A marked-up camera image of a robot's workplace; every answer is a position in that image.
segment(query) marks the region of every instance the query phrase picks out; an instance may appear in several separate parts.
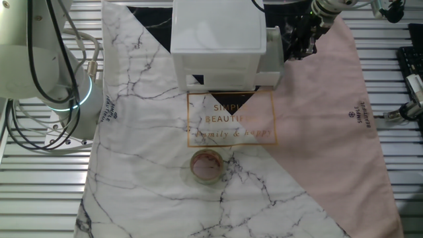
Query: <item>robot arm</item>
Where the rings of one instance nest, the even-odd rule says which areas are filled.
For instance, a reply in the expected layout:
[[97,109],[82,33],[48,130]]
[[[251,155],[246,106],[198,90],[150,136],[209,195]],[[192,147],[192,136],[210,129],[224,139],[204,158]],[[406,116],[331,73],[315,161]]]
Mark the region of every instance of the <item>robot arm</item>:
[[78,60],[61,42],[72,0],[61,1],[63,7],[58,0],[0,5],[0,97],[38,97],[63,121],[71,119],[66,130],[73,137],[92,139],[102,92],[85,70],[77,69]]
[[390,22],[398,22],[404,15],[401,0],[394,0],[387,11],[381,5],[375,4],[380,0],[356,5],[358,0],[313,0],[307,14],[301,17],[298,26],[291,35],[291,45],[287,51],[288,59],[301,60],[317,52],[315,42],[332,27],[335,18],[343,10],[357,9],[372,4],[375,17],[385,16]]

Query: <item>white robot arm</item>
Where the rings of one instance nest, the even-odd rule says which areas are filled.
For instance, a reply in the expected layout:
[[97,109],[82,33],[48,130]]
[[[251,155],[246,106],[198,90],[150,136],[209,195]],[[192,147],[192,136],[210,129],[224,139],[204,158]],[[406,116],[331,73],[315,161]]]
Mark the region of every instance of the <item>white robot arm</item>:
[[[66,11],[71,4],[72,1],[63,1]],[[73,131],[75,138],[92,139],[102,107],[102,92],[83,68],[75,71],[79,62],[58,37],[65,21],[58,1],[3,1],[0,97],[38,97],[60,118],[67,118],[72,108],[67,132]]]

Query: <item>cloth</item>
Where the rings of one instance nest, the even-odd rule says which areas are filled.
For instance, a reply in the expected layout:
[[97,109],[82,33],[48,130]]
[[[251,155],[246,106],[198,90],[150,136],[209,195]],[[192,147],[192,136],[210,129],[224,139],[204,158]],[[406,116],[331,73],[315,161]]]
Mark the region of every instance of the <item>cloth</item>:
[[[75,237],[348,236],[261,146],[214,148],[221,181],[195,182],[189,160],[201,148],[187,147],[171,55],[125,6],[104,2],[102,15],[104,106]],[[205,95],[188,106],[215,104]]]
[[[266,150],[352,237],[403,237],[354,38],[340,17],[317,49],[286,63],[274,92],[279,145]],[[253,95],[245,106],[263,102]]]
[[[286,65],[274,92],[278,146],[215,148],[225,175],[209,187],[189,174],[201,148],[187,147],[187,96],[177,89],[166,47],[150,34],[154,24],[145,28],[126,7],[103,4],[104,106],[75,237],[402,237],[354,41],[341,19],[318,41],[317,55]],[[331,64],[345,72],[333,75]],[[259,94],[245,106],[265,100]],[[205,95],[190,109],[219,101]]]

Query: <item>black device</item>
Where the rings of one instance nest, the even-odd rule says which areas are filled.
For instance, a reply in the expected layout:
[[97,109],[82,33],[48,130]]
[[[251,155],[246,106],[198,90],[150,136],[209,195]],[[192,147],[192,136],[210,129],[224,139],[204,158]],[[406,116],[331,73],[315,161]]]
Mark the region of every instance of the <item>black device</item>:
[[399,22],[403,16],[404,16],[404,6],[405,6],[405,0],[404,3],[401,0],[393,1],[389,5],[389,9],[380,9],[379,12],[386,17],[386,19],[390,23],[397,23]]
[[397,50],[399,66],[403,77],[411,74],[423,78],[423,24],[408,25],[412,46],[400,47]]
[[423,51],[423,24],[410,23],[408,31],[410,31],[412,45],[418,51]]

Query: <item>black cable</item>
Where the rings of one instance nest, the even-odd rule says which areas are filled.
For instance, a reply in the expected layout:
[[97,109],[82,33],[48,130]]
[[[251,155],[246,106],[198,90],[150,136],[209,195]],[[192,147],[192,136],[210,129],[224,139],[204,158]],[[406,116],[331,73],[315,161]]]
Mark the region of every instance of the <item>black cable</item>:
[[69,75],[71,76],[71,81],[72,81],[72,85],[73,85],[73,92],[75,94],[75,98],[77,99],[77,104],[79,106],[79,91],[78,91],[77,81],[75,79],[75,74],[73,73],[72,65],[71,65],[71,62],[69,61],[69,57],[68,57],[67,52],[66,52],[65,44],[63,43],[63,39],[61,38],[61,32],[60,32],[60,29],[59,29],[58,21],[56,20],[56,15],[54,13],[52,1],[46,0],[46,3],[47,3],[48,12],[50,14],[50,18],[52,19],[52,22],[53,22],[54,32],[55,32],[56,37],[58,39],[58,42],[59,42],[59,45],[60,45],[60,50],[61,50],[61,53],[63,54],[63,58],[64,58],[65,63],[66,63],[66,68],[69,72]]
[[29,57],[29,66],[31,71],[32,80],[34,81],[35,87],[37,88],[38,92],[47,100],[54,103],[65,103],[68,102],[72,95],[68,95],[63,100],[56,100],[52,97],[48,96],[47,93],[41,88],[40,82],[38,81],[37,74],[35,71],[35,63],[34,63],[34,49],[32,43],[32,0],[28,0],[27,5],[27,20],[26,20],[26,43],[28,48],[28,57]]
[[410,116],[407,116],[407,113],[406,113],[406,111],[405,111],[405,109],[406,109],[406,106],[407,106],[407,103],[404,103],[399,109],[398,109],[398,111],[399,111],[399,114],[405,119],[405,120],[408,120],[408,121],[411,121],[411,122],[415,122],[415,121],[417,121],[417,119],[418,119],[418,117],[417,116],[415,116],[414,118],[411,118]]
[[[19,135],[26,142],[28,142],[30,145],[34,146],[34,147],[28,147],[28,146],[22,144],[20,141],[18,141],[16,139],[16,137],[13,135],[12,129],[11,129],[10,125],[9,125],[9,116],[10,116],[10,112],[12,111],[12,106],[13,106],[13,101],[12,100],[10,100],[9,102],[7,102],[7,105],[6,105],[6,115],[5,115],[6,116],[6,128],[7,128],[7,131],[9,133],[10,137],[12,138],[12,140],[16,144],[18,144],[19,146],[21,146],[21,147],[23,147],[25,149],[28,149],[28,150],[45,150],[45,151],[50,151],[50,150],[53,150],[53,149],[57,149],[59,146],[63,145],[71,137],[71,134],[76,129],[76,125],[78,125],[79,118],[80,118],[80,115],[81,115],[81,111],[78,110],[77,121],[75,123],[75,126],[72,128],[71,132],[68,133],[68,135],[66,136],[66,138],[59,145],[57,145],[55,147],[52,147],[52,148],[50,148],[50,146],[52,146],[53,144],[55,144],[56,142],[58,142],[63,137],[63,135],[65,133],[65,130],[63,130],[62,133],[58,136],[58,138],[55,139],[53,142],[51,142],[48,145],[45,145],[45,146],[41,147],[41,146],[36,145],[35,143],[31,142],[28,138],[26,138],[26,136],[21,132],[20,128],[18,127],[18,124],[17,124],[16,118],[15,118],[15,115],[12,115],[12,120],[13,120],[13,124],[15,125],[16,131],[19,133]],[[69,110],[69,118],[67,120],[67,123],[68,124],[71,121],[71,117],[72,117],[72,107],[70,107],[70,110]]]
[[277,15],[277,16],[283,16],[283,17],[300,17],[300,16],[305,16],[306,13],[303,14],[286,14],[286,13],[274,13],[271,11],[266,11],[264,8],[262,8],[261,6],[259,6],[256,2],[256,0],[251,0],[252,4],[254,4],[254,6],[256,6],[256,8],[260,11],[262,11],[263,13],[269,13],[272,15]]

